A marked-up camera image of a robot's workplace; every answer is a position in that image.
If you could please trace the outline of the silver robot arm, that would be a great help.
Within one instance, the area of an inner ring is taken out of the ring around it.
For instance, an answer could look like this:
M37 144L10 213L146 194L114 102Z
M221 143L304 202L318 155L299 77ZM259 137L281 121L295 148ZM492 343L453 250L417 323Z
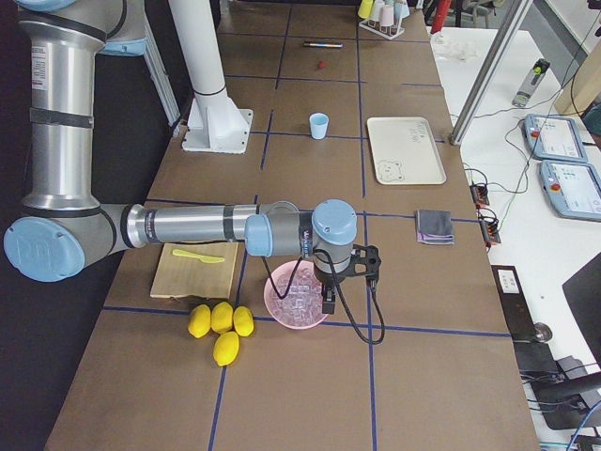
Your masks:
M4 236L9 262L40 282L151 243L241 242L254 257L311 259L322 310L355 275L357 218L333 199L312 212L288 202L147 209L102 204L91 192L94 76L97 54L146 49L141 1L22 1L18 21L31 39L32 189L23 216Z

